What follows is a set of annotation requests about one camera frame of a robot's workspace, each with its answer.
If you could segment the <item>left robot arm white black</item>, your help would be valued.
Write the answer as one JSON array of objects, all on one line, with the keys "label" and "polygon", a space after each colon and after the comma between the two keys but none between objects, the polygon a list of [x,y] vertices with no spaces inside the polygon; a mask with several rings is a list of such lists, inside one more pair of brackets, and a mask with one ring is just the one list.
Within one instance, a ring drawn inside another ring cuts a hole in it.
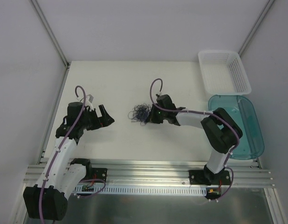
[{"label": "left robot arm white black", "polygon": [[61,221],[68,208],[68,200],[76,185],[93,177],[89,159],[70,161],[85,131],[93,131],[113,124],[114,119],[104,105],[99,105],[101,116],[90,105],[82,102],[68,104],[67,115],[55,134],[52,154],[37,182],[26,187],[23,198],[28,216],[41,221]]}]

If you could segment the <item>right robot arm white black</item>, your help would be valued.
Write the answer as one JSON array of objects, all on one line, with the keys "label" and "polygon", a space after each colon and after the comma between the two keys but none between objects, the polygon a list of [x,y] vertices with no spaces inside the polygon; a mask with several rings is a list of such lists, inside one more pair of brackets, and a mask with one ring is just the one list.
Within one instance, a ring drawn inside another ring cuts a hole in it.
[{"label": "right robot arm white black", "polygon": [[176,107],[169,95],[158,95],[145,122],[162,124],[166,120],[176,126],[193,126],[204,130],[212,146],[210,158],[203,170],[194,176],[199,184],[211,185],[220,180],[226,162],[243,136],[242,130],[223,108],[198,112]]}]

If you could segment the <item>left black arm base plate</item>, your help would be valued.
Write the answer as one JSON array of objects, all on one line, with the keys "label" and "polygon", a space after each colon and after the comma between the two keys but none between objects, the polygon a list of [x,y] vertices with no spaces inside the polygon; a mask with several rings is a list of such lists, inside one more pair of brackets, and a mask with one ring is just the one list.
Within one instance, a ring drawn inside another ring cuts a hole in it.
[{"label": "left black arm base plate", "polygon": [[107,168],[92,168],[90,172],[90,179],[101,179],[105,182],[107,181]]}]

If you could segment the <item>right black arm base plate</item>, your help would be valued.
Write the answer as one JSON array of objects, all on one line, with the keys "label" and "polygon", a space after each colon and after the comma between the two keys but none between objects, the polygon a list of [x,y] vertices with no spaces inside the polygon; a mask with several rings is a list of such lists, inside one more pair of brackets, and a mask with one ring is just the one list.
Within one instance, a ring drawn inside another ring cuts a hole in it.
[{"label": "right black arm base plate", "polygon": [[217,174],[206,169],[194,169],[189,170],[189,181],[191,185],[230,185],[231,177],[224,169]]}]

